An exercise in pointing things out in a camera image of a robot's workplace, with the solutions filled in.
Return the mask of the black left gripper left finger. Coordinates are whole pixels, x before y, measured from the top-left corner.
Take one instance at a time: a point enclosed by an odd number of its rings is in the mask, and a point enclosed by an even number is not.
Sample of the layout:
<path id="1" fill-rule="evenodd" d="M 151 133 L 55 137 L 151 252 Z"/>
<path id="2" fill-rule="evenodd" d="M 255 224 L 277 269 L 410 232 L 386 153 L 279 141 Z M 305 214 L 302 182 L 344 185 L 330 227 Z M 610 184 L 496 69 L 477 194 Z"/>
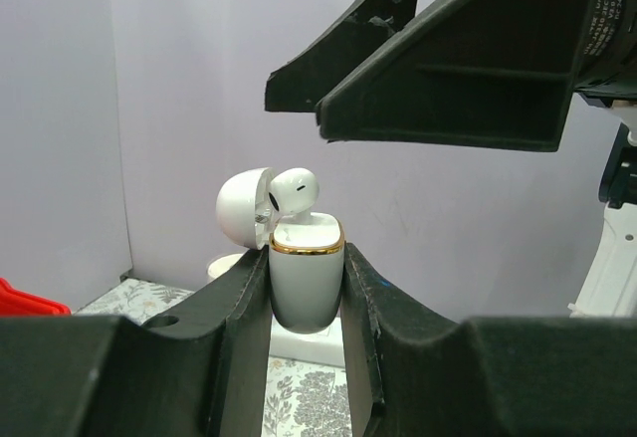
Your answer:
<path id="1" fill-rule="evenodd" d="M 5 436 L 257 436 L 272 311 L 266 250 L 136 324 L 5 318 Z"/>

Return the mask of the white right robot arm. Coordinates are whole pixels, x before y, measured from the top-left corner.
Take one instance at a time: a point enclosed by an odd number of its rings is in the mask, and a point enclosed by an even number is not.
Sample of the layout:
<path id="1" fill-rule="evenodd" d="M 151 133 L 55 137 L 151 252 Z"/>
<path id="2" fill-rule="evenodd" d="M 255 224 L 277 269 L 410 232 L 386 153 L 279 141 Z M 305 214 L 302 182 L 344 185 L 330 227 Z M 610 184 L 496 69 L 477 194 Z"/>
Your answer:
<path id="1" fill-rule="evenodd" d="M 269 112 L 311 112 L 330 141 L 549 152 L 582 97 L 621 124 L 577 318 L 636 313 L 636 0 L 354 0 L 272 72 Z"/>

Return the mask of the white earbud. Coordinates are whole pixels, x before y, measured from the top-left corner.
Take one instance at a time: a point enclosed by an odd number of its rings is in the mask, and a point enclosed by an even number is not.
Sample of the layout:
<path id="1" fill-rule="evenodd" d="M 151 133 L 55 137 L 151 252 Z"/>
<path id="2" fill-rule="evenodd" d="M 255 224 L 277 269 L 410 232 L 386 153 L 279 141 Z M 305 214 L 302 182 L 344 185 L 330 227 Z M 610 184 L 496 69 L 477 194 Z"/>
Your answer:
<path id="1" fill-rule="evenodd" d="M 280 216 L 307 225 L 319 197 L 317 177 L 306 168 L 288 169 L 270 182 L 269 197 Z"/>

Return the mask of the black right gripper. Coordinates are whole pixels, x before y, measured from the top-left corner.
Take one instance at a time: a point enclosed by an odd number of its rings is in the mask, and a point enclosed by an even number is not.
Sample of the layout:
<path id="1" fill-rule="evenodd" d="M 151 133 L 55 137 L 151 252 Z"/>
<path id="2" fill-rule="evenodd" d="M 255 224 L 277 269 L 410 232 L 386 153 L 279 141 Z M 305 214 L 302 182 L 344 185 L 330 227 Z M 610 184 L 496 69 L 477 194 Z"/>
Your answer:
<path id="1" fill-rule="evenodd" d="M 555 151 L 574 88 L 598 108 L 636 100 L 636 0 L 435 0 L 317 119 L 330 141 Z"/>

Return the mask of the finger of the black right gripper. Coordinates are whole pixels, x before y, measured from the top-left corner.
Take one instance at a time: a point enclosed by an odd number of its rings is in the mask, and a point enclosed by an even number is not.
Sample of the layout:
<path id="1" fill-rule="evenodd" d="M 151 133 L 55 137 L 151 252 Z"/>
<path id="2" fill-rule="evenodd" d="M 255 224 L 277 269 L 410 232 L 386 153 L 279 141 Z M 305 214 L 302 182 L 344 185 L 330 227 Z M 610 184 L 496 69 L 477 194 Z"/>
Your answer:
<path id="1" fill-rule="evenodd" d="M 415 17 L 417 0 L 354 0 L 317 39 L 270 74 L 268 112 L 312 112 L 319 101 Z"/>

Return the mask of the white earbud case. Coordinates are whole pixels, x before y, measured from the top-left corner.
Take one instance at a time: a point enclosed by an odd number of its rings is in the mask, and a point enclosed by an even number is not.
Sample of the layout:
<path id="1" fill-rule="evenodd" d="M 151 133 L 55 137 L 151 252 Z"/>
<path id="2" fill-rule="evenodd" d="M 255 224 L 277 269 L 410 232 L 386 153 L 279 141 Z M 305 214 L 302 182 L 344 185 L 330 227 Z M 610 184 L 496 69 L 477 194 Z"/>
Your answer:
<path id="1" fill-rule="evenodd" d="M 315 205 L 307 225 L 280 216 L 269 197 L 278 174 L 263 167 L 228 178 L 217 195 L 216 217 L 231 242 L 268 252 L 278 323 L 294 333 L 317 333 L 329 327 L 339 308 L 345 234 L 337 218 L 315 211 Z"/>

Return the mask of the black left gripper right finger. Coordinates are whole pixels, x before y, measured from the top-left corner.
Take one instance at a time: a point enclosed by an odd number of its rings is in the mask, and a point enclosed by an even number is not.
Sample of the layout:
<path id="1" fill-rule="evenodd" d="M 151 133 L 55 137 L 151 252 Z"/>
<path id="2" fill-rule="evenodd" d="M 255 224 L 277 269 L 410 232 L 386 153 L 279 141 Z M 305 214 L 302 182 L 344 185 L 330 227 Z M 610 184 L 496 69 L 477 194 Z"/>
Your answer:
<path id="1" fill-rule="evenodd" d="M 632 319 L 446 319 L 347 245 L 341 325 L 356 436 L 632 436 Z"/>

